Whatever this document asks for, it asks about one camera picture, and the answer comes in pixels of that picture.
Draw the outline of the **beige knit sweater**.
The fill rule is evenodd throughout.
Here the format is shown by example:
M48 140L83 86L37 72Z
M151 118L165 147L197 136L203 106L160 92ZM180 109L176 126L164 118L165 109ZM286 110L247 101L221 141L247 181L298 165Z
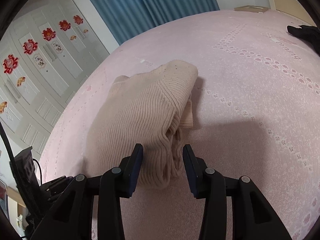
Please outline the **beige knit sweater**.
M117 77L89 128L84 173L103 174L141 144L139 185L167 187L182 170L182 129L193 126L191 91L197 77L197 68L181 60Z

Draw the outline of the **pink patterned bed sheet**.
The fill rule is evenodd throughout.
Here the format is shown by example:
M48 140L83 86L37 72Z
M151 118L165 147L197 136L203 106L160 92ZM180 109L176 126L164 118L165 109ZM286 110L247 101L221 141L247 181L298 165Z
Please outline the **pink patterned bed sheet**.
M87 132L116 77L171 60L198 68L184 141L227 177L248 176L293 239L319 217L319 56L281 12L221 10L185 17L123 43L91 74L41 155L43 181L83 167Z

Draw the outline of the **white wardrobe with red decals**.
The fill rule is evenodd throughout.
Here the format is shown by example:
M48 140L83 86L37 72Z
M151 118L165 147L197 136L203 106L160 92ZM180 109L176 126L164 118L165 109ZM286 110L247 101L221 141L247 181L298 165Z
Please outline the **white wardrobe with red decals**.
M1 39L1 122L39 159L66 106L108 51L73 0L13 20Z

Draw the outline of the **black puffer jacket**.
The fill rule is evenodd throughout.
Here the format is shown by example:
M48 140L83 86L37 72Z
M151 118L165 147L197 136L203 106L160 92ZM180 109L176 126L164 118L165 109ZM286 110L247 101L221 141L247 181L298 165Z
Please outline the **black puffer jacket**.
M301 40L309 42L315 52L320 54L320 32L317 27L309 25L300 25L298 28L288 25L287 32Z

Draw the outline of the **blue curtain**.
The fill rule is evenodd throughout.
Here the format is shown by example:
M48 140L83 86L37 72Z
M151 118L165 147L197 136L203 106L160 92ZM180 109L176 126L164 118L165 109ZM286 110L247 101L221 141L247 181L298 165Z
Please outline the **blue curtain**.
M118 44L159 25L217 11L216 0L90 0Z

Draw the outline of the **cream wooden headboard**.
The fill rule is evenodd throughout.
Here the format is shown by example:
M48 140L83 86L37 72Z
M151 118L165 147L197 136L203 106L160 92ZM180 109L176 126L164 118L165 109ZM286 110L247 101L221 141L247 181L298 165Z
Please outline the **cream wooden headboard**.
M269 0L272 10L282 12L304 24L316 26L313 19L297 0Z

